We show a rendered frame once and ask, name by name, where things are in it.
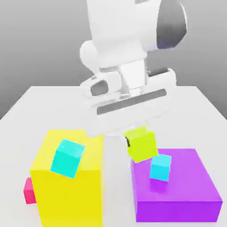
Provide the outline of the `large purple box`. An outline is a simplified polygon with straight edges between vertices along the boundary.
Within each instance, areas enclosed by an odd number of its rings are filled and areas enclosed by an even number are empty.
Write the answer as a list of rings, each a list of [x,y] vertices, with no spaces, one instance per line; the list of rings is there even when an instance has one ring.
[[[151,160],[131,162],[136,222],[216,222],[222,199],[195,149],[160,149],[172,157],[169,180],[150,178]]]

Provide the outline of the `small sky blue cube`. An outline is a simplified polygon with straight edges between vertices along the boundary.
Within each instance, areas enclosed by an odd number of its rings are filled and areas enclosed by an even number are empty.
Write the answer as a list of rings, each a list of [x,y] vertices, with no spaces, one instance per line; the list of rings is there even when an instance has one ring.
[[[151,160],[150,178],[168,182],[172,157],[158,154]]]

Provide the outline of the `small turquoise cube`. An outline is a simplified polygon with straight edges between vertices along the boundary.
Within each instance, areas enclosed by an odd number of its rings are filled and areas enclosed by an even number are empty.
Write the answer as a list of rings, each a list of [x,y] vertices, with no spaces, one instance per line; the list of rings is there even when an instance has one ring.
[[[73,179],[84,150],[85,145],[63,139],[56,149],[50,171]]]

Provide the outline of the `large yellow box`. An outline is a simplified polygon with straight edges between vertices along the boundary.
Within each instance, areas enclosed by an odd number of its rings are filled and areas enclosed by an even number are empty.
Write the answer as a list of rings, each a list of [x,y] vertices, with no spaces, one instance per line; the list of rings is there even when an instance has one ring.
[[[51,172],[63,139],[86,147],[73,179]],[[42,227],[102,227],[102,155],[103,136],[89,137],[81,129],[48,131],[30,168]]]

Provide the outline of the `small pink cube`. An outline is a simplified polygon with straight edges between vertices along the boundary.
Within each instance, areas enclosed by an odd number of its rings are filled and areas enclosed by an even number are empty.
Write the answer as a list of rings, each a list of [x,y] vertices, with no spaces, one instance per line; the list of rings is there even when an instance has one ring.
[[[24,186],[24,189],[23,189],[23,193],[24,193],[26,204],[35,204],[36,203],[33,184],[32,184],[32,180],[31,180],[30,177],[28,177],[26,179],[25,186]]]

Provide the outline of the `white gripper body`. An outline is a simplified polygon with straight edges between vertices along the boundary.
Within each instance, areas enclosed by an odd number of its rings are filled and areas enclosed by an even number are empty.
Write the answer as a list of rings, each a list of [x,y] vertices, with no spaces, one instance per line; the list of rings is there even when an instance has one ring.
[[[85,132],[88,136],[105,135],[140,124],[166,113],[171,106],[175,83],[147,86],[141,94],[110,97],[87,110]]]

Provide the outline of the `small lime cube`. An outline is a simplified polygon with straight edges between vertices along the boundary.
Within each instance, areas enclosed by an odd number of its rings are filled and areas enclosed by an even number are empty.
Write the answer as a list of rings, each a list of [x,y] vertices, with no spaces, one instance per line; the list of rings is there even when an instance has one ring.
[[[145,126],[129,130],[124,136],[128,145],[128,154],[135,163],[158,155],[155,134],[148,131]]]

